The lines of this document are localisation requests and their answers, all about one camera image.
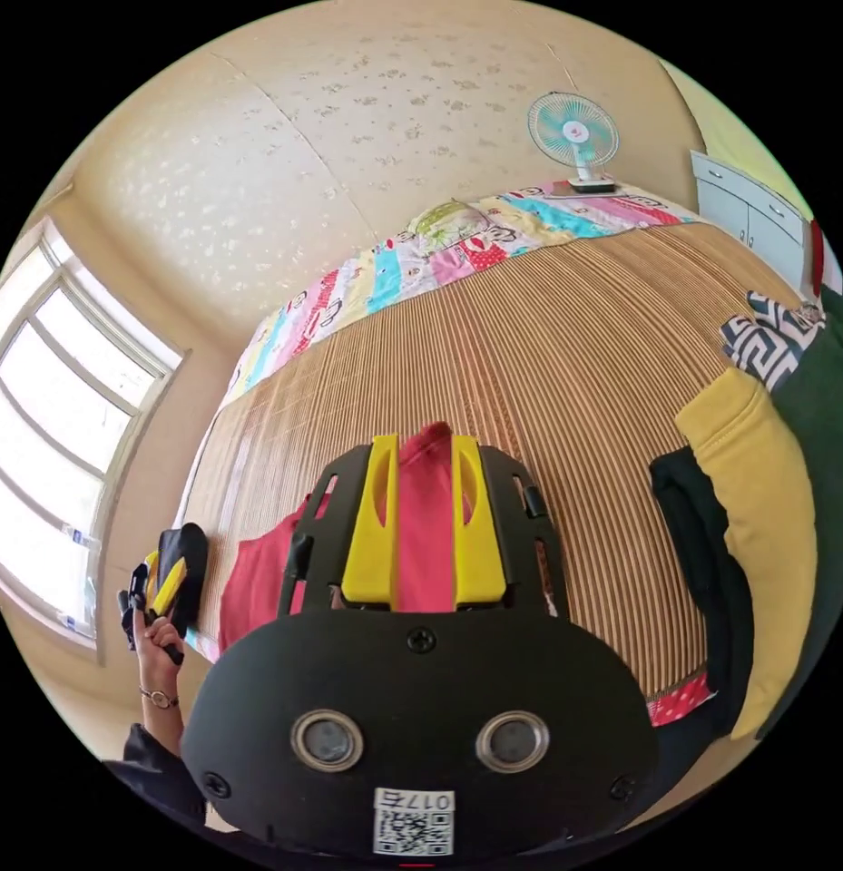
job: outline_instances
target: woven mat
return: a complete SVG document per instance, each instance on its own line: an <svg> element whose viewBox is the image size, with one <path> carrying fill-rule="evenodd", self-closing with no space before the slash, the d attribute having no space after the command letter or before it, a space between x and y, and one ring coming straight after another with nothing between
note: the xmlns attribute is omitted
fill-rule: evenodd
<svg viewBox="0 0 843 871"><path fill-rule="evenodd" d="M717 331L747 289L796 302L722 230L634 230L507 260L312 346L221 412L201 458L186 514L211 537L201 634L218 636L238 542L293 511L329 460L445 420L542 487L573 619L646 695L676 685L705 634L648 464L683 445L673 418L726 366Z"/></svg>

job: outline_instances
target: window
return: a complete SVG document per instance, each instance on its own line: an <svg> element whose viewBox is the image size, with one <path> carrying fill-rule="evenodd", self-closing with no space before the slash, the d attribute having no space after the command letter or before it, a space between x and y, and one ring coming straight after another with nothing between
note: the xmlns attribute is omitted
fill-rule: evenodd
<svg viewBox="0 0 843 871"><path fill-rule="evenodd" d="M47 221L0 284L0 582L94 637L94 578L124 458L181 356Z"/></svg>

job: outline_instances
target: screw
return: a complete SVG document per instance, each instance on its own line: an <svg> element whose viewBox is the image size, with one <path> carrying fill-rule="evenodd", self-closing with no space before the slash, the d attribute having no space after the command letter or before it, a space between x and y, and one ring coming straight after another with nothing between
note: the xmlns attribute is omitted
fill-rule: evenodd
<svg viewBox="0 0 843 871"><path fill-rule="evenodd" d="M230 785L221 774L216 774L214 771L207 771L203 775L203 788L213 798L230 798Z"/></svg>
<svg viewBox="0 0 843 871"><path fill-rule="evenodd" d="M406 641L413 653L429 653L436 647L436 635L423 626L413 629Z"/></svg>
<svg viewBox="0 0 843 871"><path fill-rule="evenodd" d="M612 783L612 788L609 790L609 795L615 801L629 801L632 797L632 792L635 789L636 781L632 778L618 778Z"/></svg>

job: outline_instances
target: bed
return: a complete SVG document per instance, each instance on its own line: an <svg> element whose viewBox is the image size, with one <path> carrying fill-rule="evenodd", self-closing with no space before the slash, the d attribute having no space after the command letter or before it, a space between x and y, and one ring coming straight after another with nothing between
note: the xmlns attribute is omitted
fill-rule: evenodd
<svg viewBox="0 0 843 871"><path fill-rule="evenodd" d="M561 190L473 203L498 229L445 266L401 233L261 323L178 516L211 541L189 635L208 660L238 543L292 512L350 447L445 420L534 475L562 537L573 619L619 652L650 702L702 672L702 618L648 464L684 444L673 418L727 365L718 328L748 313L746 290L797 300L681 207L630 187Z"/></svg>

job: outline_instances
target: electric fan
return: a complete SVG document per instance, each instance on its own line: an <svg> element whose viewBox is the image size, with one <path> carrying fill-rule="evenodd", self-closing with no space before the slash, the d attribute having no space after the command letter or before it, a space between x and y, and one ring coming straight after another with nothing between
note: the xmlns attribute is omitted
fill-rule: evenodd
<svg viewBox="0 0 843 871"><path fill-rule="evenodd" d="M615 182L597 167L614 157L620 139L614 121L596 103L577 93L551 91L530 107L530 135L552 160L573 166L569 183L580 193L614 191Z"/></svg>

